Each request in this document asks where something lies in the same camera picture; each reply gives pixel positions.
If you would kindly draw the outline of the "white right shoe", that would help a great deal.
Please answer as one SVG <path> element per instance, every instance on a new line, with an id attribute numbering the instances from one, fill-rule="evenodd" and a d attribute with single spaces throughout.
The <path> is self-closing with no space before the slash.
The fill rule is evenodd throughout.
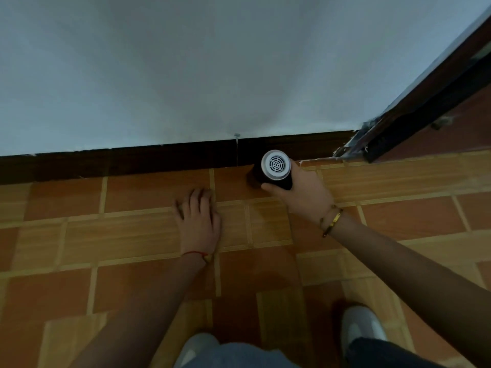
<path id="1" fill-rule="evenodd" d="M 348 347 L 356 339 L 388 341 L 377 315 L 365 305 L 351 305 L 342 312 L 340 326 L 341 353 L 346 357 Z"/>

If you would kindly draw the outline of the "person's left hand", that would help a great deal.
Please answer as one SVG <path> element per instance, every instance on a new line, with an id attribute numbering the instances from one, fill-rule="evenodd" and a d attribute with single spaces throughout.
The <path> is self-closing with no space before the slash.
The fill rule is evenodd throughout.
<path id="1" fill-rule="evenodd" d="M 181 204 L 184 220 L 175 220 L 180 235 L 181 257 L 199 256 L 206 263 L 210 262 L 218 245 L 213 240 L 212 211 L 217 211 L 212 204 L 212 191 L 203 189 L 200 199 L 200 215 L 191 217 L 189 192 L 178 201 Z"/>

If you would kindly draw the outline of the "person's left forearm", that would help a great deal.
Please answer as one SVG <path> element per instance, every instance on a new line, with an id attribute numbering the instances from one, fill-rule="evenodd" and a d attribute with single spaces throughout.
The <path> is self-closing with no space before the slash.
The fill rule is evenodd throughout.
<path id="1" fill-rule="evenodd" d="M 199 256 L 178 259 L 109 319 L 70 368 L 147 368 L 205 265 Z"/>

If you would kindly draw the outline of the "white left shoe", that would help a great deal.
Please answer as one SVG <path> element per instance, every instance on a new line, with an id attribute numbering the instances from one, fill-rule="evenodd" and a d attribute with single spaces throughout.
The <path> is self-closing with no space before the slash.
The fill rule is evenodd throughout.
<path id="1" fill-rule="evenodd" d="M 173 368 L 182 368 L 199 354 L 220 346 L 218 339 L 210 333 L 198 333 L 190 337 L 182 347 Z"/>

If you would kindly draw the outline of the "black handheld vacuum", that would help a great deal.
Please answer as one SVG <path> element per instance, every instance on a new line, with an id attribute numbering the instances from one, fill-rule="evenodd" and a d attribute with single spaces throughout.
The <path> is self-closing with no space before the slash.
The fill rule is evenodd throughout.
<path id="1" fill-rule="evenodd" d="M 260 189 L 263 183 L 269 183 L 284 190 L 291 190 L 291 165 L 290 158 L 284 152 L 272 149 L 264 153 L 254 164 L 247 174 L 247 182 L 255 189 Z"/>

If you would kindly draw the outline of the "person's right hand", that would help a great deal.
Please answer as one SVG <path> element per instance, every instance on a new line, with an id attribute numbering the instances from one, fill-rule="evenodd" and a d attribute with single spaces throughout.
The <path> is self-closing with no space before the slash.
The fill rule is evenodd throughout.
<path id="1" fill-rule="evenodd" d="M 292 196 L 280 200 L 287 206 L 289 212 L 303 217 L 326 231 L 339 212 L 333 196 L 315 171 L 305 171 L 296 162 L 291 161 L 291 163 Z"/>

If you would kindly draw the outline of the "dark right trouser leg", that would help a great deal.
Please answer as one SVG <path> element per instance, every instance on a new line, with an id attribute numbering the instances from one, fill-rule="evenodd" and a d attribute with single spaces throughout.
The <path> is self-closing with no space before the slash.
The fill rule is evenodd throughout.
<path id="1" fill-rule="evenodd" d="M 344 353 L 348 368 L 446 368 L 378 339 L 357 338 Z"/>

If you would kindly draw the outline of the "dark wooden baseboard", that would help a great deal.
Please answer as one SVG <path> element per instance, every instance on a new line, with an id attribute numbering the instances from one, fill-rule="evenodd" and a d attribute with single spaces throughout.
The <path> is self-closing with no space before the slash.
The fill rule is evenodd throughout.
<path id="1" fill-rule="evenodd" d="M 328 158 L 355 132 L 0 156 L 0 185 L 252 165 L 277 149 L 293 160 Z"/>

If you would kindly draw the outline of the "person's right forearm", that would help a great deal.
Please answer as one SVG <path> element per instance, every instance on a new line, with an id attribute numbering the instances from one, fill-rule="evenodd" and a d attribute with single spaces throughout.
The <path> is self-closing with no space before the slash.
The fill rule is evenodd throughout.
<path id="1" fill-rule="evenodd" d="M 491 368 L 491 291 L 341 210 L 325 233 L 476 368 Z"/>

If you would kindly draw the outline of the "reddish brown door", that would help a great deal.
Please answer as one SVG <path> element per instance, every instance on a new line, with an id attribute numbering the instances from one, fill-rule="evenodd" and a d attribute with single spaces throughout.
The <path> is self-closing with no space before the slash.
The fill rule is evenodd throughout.
<path id="1" fill-rule="evenodd" d="M 491 83 L 444 116 L 454 116 L 454 123 L 439 130 L 428 125 L 376 163 L 491 148 Z"/>

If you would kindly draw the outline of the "dark wooden door frame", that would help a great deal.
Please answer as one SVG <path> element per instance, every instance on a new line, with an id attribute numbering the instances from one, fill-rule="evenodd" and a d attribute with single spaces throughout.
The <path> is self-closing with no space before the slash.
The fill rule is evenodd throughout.
<path id="1" fill-rule="evenodd" d="M 373 162 L 491 83 L 491 15 L 394 108 L 364 124 L 334 158 Z"/>

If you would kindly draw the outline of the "grey left trouser leg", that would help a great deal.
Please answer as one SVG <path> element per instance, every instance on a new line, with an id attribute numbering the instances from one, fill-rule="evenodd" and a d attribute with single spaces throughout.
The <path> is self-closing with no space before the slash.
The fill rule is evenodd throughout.
<path id="1" fill-rule="evenodd" d="M 281 351 L 266 351 L 245 343 L 209 346 L 190 350 L 175 368 L 300 368 Z"/>

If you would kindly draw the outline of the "white shoe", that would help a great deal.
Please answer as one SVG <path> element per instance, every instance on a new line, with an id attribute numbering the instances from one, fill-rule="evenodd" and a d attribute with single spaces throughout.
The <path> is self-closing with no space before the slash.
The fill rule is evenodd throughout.
<path id="1" fill-rule="evenodd" d="M 182 347 L 173 368 L 182 368 L 199 354 L 220 346 L 218 339 L 210 333 L 198 333 L 190 337 Z"/>
<path id="2" fill-rule="evenodd" d="M 356 339 L 388 341 L 377 315 L 365 305 L 351 305 L 342 312 L 340 326 L 341 353 L 346 357 L 348 347 Z"/>

